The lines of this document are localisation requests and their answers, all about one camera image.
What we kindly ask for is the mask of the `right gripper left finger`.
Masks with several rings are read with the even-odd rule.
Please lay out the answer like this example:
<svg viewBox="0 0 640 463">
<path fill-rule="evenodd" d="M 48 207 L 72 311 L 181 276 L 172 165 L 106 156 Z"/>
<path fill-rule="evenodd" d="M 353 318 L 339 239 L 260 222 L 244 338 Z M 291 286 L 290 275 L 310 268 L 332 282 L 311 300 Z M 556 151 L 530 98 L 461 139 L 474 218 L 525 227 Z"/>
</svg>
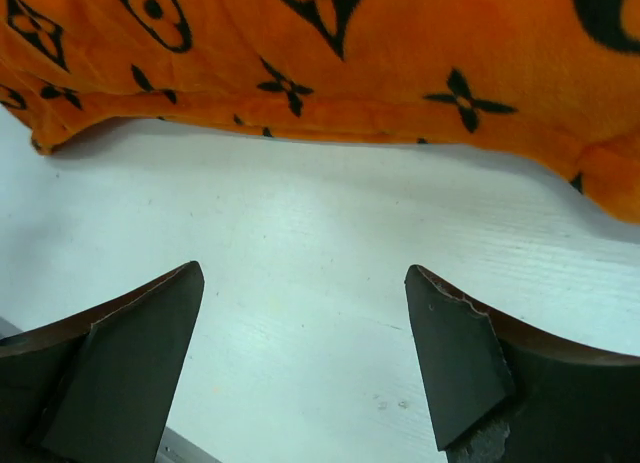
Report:
<svg viewBox="0 0 640 463">
<path fill-rule="evenodd" d="M 191 261 L 57 322 L 3 331 L 2 461 L 154 461 L 204 285 Z"/>
</svg>

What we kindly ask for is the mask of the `orange patterned pillowcase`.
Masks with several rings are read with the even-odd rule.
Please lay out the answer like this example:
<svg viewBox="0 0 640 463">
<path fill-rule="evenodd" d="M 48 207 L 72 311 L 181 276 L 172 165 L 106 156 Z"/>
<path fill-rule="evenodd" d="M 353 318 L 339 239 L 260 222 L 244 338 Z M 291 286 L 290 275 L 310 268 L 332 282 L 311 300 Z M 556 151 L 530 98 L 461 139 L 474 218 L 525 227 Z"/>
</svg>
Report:
<svg viewBox="0 0 640 463">
<path fill-rule="evenodd" d="M 113 118 L 466 143 L 639 220 L 639 0 L 1 0 L 1 103 L 42 154 Z"/>
</svg>

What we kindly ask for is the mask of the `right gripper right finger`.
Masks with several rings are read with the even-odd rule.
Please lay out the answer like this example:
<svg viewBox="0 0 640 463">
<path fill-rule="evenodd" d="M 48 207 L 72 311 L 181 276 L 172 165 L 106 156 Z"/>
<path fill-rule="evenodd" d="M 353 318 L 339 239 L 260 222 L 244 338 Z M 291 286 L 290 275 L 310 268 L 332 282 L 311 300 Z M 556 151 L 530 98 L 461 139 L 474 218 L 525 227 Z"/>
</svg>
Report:
<svg viewBox="0 0 640 463">
<path fill-rule="evenodd" d="M 451 462 L 635 462 L 639 360 L 536 328 L 407 271 L 436 447 Z"/>
</svg>

